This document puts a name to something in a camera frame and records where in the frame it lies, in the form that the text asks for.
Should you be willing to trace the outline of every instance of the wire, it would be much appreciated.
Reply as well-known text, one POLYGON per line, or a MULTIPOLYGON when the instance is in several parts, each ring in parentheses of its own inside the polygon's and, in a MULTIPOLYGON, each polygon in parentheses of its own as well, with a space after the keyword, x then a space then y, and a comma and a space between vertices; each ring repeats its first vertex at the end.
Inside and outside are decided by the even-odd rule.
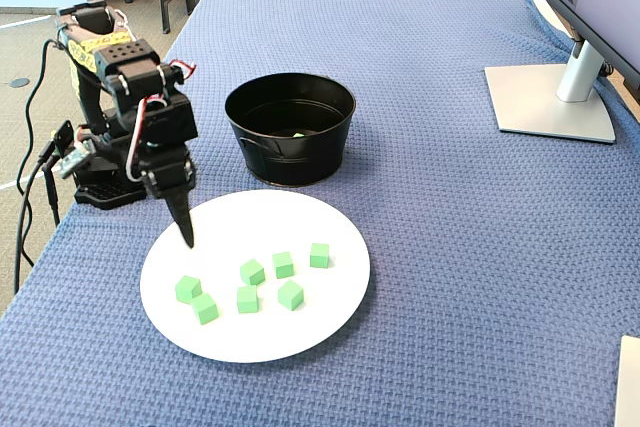
POLYGON ((85 129, 82 126, 80 126, 76 130, 73 131, 73 143, 74 144, 76 142, 82 142, 83 140, 86 140, 86 139, 91 139, 96 144, 102 144, 102 140, 100 139, 100 137, 98 137, 93 132, 91 132, 90 129, 85 129))
POLYGON ((133 32, 131 32, 131 28, 129 28, 129 19, 127 18, 126 14, 122 12, 120 9, 114 9, 114 12, 118 14, 120 17, 122 17, 122 20, 124 21, 124 24, 120 24, 119 26, 127 29, 127 31, 129 32, 129 37, 131 37, 131 40, 133 42, 138 40, 138 38, 133 34, 133 32))
POLYGON ((42 166, 45 187, 47 188, 47 199, 49 200, 49 207, 51 207, 53 223, 56 225, 56 227, 58 227, 58 225, 60 224, 60 213, 58 212, 58 191, 56 189, 56 180, 53 177, 52 169, 59 160, 60 156, 54 153, 42 166))
MULTIPOLYGON (((23 198, 24 198, 24 191, 22 190, 22 187, 20 187, 20 178, 22 177, 22 173, 24 172, 24 167, 25 165, 27 165, 27 161, 29 160, 31 153, 33 152, 33 124, 31 123, 31 115, 29 113, 29 110, 31 109, 31 102, 33 102, 33 98, 36 96, 36 93, 38 92, 38 89, 40 88, 40 86, 42 85, 42 81, 44 80, 44 74, 47 69, 47 49, 51 44, 57 45, 57 42, 53 39, 48 39, 45 41, 44 45, 42 46, 42 61, 40 64, 40 75, 38 76, 38 81, 36 82, 36 85, 34 85, 33 89, 31 90, 31 94, 29 94, 29 97, 27 98, 27 103, 24 109, 24 117, 27 123, 27 131, 29 132, 29 144, 27 147, 27 152, 24 154, 24 157, 22 158, 22 162, 20 162, 20 167, 18 168, 18 175, 16 176, 16 188, 18 189, 18 192, 20 192, 20 195, 23 196, 23 198)), ((25 237, 29 233, 29 230, 31 229, 31 223, 33 221, 33 210, 31 209, 31 204, 29 203, 28 199, 26 202, 26 209, 27 209, 27 228, 25 229, 25 233, 24 233, 25 237)), ((24 256, 25 260, 29 263, 31 267, 33 267, 33 260, 31 260, 31 257, 29 257, 25 252, 24 242, 22 240, 19 242, 19 246, 21 248, 21 253, 24 256)))
POLYGON ((14 294, 18 293, 20 290, 20 258, 21 254, 24 250, 24 234, 22 232, 22 227, 24 225, 24 216, 27 212, 27 205, 29 205, 29 193, 31 192, 31 186, 33 185, 33 181, 36 178, 36 174, 42 167, 44 162, 42 160, 38 160, 36 166, 34 167, 31 175, 29 175, 29 180, 27 181, 27 185, 24 188, 24 193, 22 194, 22 204, 20 205, 20 217, 18 218, 18 231, 16 232, 16 256, 13 264, 13 292, 14 294))
POLYGON ((600 68, 600 72, 598 72, 598 76, 600 77, 609 77, 613 74, 613 65, 611 65, 608 61, 604 61, 602 63, 602 67, 600 68))
POLYGON ((189 65, 186 62, 183 62, 182 60, 178 60, 178 59, 172 60, 171 62, 169 62, 169 65, 171 65, 171 66, 177 65, 182 70, 186 70, 187 74, 184 76, 184 80, 187 80, 189 77, 191 77, 193 75, 193 72, 196 70, 196 67, 197 67, 197 65, 195 63, 189 65))
POLYGON ((131 172, 131 166, 133 164, 133 157, 138 150, 138 142, 140 142, 140 133, 142 132, 142 123, 144 120, 144 114, 147 110, 147 98, 140 99, 138 103, 138 112, 136 113, 136 125, 133 128, 133 135, 131 136, 131 145, 129 146, 129 154, 127 155, 127 163, 125 165, 125 173, 131 182, 140 182, 142 176, 134 177, 131 172))

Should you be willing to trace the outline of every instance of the blue textured tablecloth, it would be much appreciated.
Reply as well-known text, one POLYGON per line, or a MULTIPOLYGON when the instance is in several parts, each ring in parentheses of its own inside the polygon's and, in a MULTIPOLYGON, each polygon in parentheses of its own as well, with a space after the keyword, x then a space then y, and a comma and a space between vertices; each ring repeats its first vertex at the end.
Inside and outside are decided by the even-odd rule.
POLYGON ((167 56, 198 64, 192 204, 265 187, 232 89, 333 77, 358 101, 344 164, 300 191, 364 235, 367 295, 295 357, 202 359, 140 302, 164 203, 74 206, 0 322, 0 425, 611 425, 640 334, 640 128, 605 82, 615 145, 500 133, 483 73, 569 46, 529 0, 202 0, 167 56))

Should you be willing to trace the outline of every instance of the bucket rim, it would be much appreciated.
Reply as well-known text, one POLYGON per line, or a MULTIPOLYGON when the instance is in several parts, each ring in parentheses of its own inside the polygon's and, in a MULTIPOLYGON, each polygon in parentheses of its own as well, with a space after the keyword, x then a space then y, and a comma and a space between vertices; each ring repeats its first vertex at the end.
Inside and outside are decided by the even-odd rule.
POLYGON ((284 139, 299 139, 299 138, 302 138, 302 137, 291 137, 291 136, 261 134, 259 132, 254 132, 253 130, 250 130, 250 129, 246 128, 246 127, 243 127, 242 125, 238 124, 235 120, 233 120, 231 118, 231 116, 229 115, 229 111, 227 110, 228 103, 229 103, 229 97, 231 97, 238 90, 240 90, 241 88, 243 88, 244 86, 246 86, 250 82, 254 82, 254 81, 260 80, 260 79, 266 79, 268 77, 277 77, 277 76, 281 76, 281 75, 303 75, 305 77, 316 77, 316 78, 323 79, 323 80, 329 80, 329 81, 333 82, 334 84, 339 85, 344 90, 346 90, 347 93, 349 94, 349 97, 351 97, 351 100, 353 101, 353 108, 351 109, 351 113, 349 115, 345 116, 345 118, 342 119, 340 122, 338 122, 335 125, 332 125, 328 129, 321 130, 320 132, 314 132, 313 134, 305 135, 304 137, 313 137, 315 135, 324 134, 325 132, 329 132, 330 130, 333 130, 333 129, 343 125, 345 122, 350 122, 351 121, 351 118, 353 117, 353 114, 356 111, 357 103, 356 103, 356 97, 353 95, 353 92, 351 92, 351 90, 349 90, 349 88, 347 88, 345 85, 343 85, 342 83, 338 82, 335 79, 332 79, 331 77, 329 77, 327 75, 309 74, 309 73, 306 73, 306 72, 279 72, 277 74, 268 74, 268 75, 262 75, 260 77, 255 77, 255 78, 253 78, 251 80, 247 80, 246 82, 243 82, 238 87, 233 89, 231 91, 231 93, 229 95, 227 95, 227 98, 225 99, 225 102, 224 102, 224 113, 227 116, 227 119, 229 120, 229 122, 233 126, 239 128, 239 129, 242 129, 243 131, 245 131, 245 132, 247 132, 249 134, 255 135, 256 137, 262 137, 262 138, 265 138, 265 139, 278 139, 278 140, 279 139, 283 139, 284 140, 284 139))

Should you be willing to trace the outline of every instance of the monitor stand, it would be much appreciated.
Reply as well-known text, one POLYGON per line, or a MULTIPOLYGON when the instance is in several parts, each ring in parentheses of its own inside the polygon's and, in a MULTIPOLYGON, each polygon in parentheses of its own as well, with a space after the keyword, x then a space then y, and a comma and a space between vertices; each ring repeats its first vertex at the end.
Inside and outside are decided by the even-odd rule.
POLYGON ((603 62, 584 42, 567 64, 486 67, 499 129, 613 143, 611 118, 593 88, 603 62))

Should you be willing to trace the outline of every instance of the green cube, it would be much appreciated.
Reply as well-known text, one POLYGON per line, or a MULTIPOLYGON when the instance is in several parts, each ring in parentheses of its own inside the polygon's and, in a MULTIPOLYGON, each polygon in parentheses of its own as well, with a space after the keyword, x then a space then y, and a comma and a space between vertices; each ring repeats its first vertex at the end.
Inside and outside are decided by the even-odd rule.
POLYGON ((303 300, 304 290, 293 280, 288 280, 278 289, 278 302, 289 310, 296 310, 303 300))
POLYGON ((311 244, 311 267, 329 268, 329 246, 327 244, 311 244))
POLYGON ((240 277, 247 285, 258 285, 264 282, 264 267, 257 260, 251 259, 240 267, 240 277))
POLYGON ((202 294, 200 280, 185 275, 176 284, 176 299, 185 304, 190 304, 193 299, 202 294))
POLYGON ((293 275, 293 260, 289 252, 273 254, 273 269, 276 271, 276 279, 284 279, 293 275))
POLYGON ((200 321, 200 325, 204 325, 218 318, 218 306, 209 294, 202 294, 191 301, 193 313, 200 321))
POLYGON ((236 297, 238 312, 241 314, 253 314, 258 311, 258 288, 255 285, 238 287, 236 297))

